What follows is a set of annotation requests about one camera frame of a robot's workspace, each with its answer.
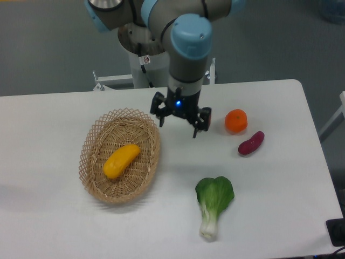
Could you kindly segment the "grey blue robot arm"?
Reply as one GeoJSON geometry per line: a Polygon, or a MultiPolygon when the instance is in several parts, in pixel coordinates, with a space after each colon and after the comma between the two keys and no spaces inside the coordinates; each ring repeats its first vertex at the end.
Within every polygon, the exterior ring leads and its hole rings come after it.
{"type": "Polygon", "coordinates": [[[198,107],[213,21],[240,11],[245,1],[85,1],[101,32],[126,26],[135,50],[156,45],[169,55],[167,95],[156,92],[150,112],[160,125],[167,116],[185,119],[194,132],[207,131],[211,108],[198,107]]]}

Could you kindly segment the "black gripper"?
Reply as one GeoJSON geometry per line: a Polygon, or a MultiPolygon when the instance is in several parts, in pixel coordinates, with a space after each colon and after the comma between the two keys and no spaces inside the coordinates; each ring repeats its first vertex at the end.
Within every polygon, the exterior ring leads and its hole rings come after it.
{"type": "Polygon", "coordinates": [[[159,120],[159,127],[163,126],[165,117],[168,116],[167,107],[172,115],[186,119],[194,127],[193,138],[196,138],[198,132],[207,132],[211,124],[212,109],[210,107],[198,107],[200,92],[191,96],[183,96],[180,90],[177,93],[168,88],[167,98],[161,92],[154,94],[150,113],[156,115],[159,120]]]}

